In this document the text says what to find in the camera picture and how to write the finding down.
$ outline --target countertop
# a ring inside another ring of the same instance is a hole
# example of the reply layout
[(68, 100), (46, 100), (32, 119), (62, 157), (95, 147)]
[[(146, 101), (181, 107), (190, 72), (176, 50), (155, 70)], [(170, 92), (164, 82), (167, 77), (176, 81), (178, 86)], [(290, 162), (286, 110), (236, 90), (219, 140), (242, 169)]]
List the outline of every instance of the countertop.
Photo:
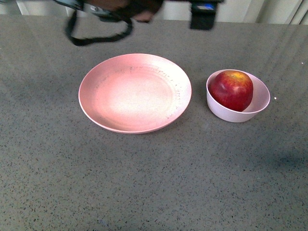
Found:
[[(123, 41), (76, 47), (64, 17), (0, 16), (1, 231), (264, 231), (308, 229), (308, 26), (135, 23)], [(78, 37), (123, 24), (82, 18)], [(127, 135), (91, 122), (78, 102), (98, 63), (149, 53), (192, 84), (185, 112)], [(239, 69), (269, 88), (244, 123), (211, 113), (205, 83)]]

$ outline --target hand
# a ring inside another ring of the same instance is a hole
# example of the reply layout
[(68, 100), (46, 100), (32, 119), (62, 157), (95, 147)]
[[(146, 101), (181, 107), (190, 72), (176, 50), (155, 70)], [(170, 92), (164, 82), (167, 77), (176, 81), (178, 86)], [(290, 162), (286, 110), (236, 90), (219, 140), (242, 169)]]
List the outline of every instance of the hand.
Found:
[[(100, 7), (108, 11), (116, 11), (129, 5), (131, 0), (87, 0), (91, 5)], [(144, 5), (147, 10), (144, 10), (133, 18), (140, 22), (151, 21), (154, 14), (159, 10), (163, 0), (135, 0)]]

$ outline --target speckled surface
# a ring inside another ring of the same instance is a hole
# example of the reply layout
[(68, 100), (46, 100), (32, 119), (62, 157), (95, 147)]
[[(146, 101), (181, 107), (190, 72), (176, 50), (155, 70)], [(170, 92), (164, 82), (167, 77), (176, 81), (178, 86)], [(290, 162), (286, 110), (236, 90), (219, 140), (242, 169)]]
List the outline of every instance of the speckled surface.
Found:
[[(137, 24), (122, 42), (75, 47), (65, 18), (0, 16), (1, 231), (308, 229), (308, 26), (183, 21)], [(84, 18), (78, 36), (120, 31)], [(78, 87), (96, 64), (150, 53), (178, 64), (192, 99), (148, 134), (107, 131)], [(259, 77), (268, 108), (240, 124), (215, 117), (205, 82), (220, 69)]]

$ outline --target plate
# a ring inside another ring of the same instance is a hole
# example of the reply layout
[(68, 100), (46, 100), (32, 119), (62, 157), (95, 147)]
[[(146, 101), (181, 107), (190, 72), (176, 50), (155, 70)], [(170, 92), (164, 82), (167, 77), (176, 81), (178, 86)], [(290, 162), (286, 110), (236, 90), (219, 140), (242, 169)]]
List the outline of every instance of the plate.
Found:
[(97, 125), (141, 134), (175, 121), (191, 95), (189, 78), (175, 63), (151, 54), (125, 54), (90, 70), (78, 97), (83, 112)]

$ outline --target bowl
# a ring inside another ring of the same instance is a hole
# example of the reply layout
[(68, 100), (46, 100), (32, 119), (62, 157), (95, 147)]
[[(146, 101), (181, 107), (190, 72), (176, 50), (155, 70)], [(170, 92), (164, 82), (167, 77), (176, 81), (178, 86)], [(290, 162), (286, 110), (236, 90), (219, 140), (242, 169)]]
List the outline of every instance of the bowl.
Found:
[(250, 103), (250, 105), (242, 112), (237, 112), (234, 110), (231, 110), (220, 103), (218, 103), (209, 93), (208, 87), (213, 81), (213, 79), (220, 73), (225, 70), (219, 70), (214, 72), (213, 74), (210, 75), (210, 77), (207, 79), (206, 82), (206, 100), (207, 100), (207, 105), (210, 108), (210, 110), (219, 118), (228, 121), (228, 122), (234, 122), (234, 123), (240, 123), (240, 122), (245, 122), (255, 115), (257, 115), (259, 112), (263, 111), (269, 104), (270, 102), (270, 92), (268, 88), (265, 86), (265, 84), (255, 77), (254, 75), (247, 73), (245, 71), (241, 70), (234, 70), (234, 71), (241, 71), (246, 73), (252, 80), (253, 85), (254, 85), (254, 93), (253, 93), (253, 98)]

